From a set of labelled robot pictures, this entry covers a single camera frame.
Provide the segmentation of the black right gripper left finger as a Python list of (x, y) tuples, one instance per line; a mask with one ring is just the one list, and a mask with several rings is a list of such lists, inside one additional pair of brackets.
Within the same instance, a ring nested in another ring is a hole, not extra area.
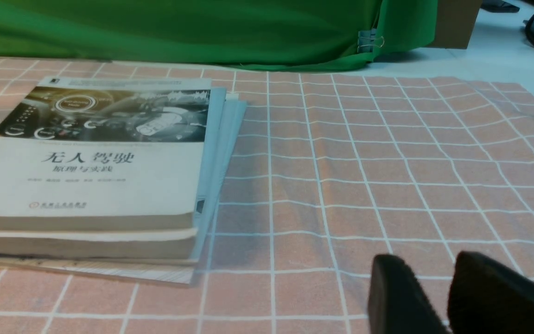
[(372, 334), (447, 334), (413, 270), (392, 254), (373, 258), (368, 297)]

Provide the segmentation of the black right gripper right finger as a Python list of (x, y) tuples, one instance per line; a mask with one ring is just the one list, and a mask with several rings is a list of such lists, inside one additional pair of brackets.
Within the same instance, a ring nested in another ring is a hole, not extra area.
[(534, 282), (481, 252), (462, 251), (448, 319), (454, 334), (534, 334)]

